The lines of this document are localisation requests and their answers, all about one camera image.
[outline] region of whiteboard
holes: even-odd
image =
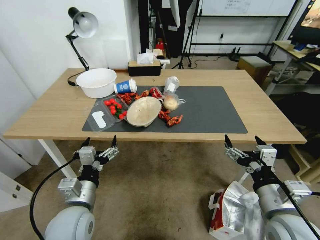
[[[295,0],[200,0],[202,16],[288,16]]]

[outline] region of white bowl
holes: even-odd
[[[135,127],[147,127],[156,119],[160,110],[159,99],[142,97],[130,105],[127,111],[127,121]]]
[[[115,71],[107,68],[96,68],[80,74],[76,82],[88,97],[103,98],[114,92],[116,78]]]

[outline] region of black tissue box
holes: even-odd
[[[159,76],[161,73],[161,64],[159,60],[153,61],[153,64],[137,64],[137,61],[129,61],[129,76]]]

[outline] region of black lamp arm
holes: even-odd
[[[76,52],[79,61],[84,66],[85,70],[88,71],[89,70],[89,64],[87,63],[87,61],[82,56],[80,56],[78,50],[73,45],[73,40],[78,37],[78,36],[73,36],[72,35],[73,33],[74,33],[74,30],[71,33],[69,33],[68,35],[66,35],[66,38],[67,38],[68,42],[70,43],[71,47],[73,48],[73,50]]]

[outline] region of white lamp shade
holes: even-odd
[[[98,20],[91,13],[79,12],[73,18],[73,28],[79,37],[90,38],[98,29]]]

